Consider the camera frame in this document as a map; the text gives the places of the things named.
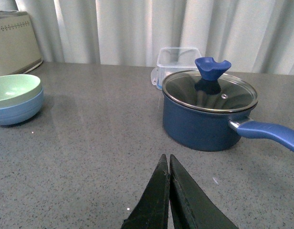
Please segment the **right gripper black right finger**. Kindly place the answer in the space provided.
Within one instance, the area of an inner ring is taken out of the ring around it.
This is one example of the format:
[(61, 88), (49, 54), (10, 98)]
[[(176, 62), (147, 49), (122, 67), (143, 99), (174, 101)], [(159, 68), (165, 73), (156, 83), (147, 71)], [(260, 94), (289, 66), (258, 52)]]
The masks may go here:
[(170, 205), (176, 229), (236, 229), (195, 182), (188, 171), (170, 155)]

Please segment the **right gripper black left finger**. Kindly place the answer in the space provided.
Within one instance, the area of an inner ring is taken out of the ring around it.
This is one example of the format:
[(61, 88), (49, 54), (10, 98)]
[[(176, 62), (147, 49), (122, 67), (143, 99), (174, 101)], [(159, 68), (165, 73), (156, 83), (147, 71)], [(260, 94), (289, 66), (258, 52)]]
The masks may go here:
[(170, 176), (167, 157), (163, 154), (123, 229), (166, 229), (168, 227)]

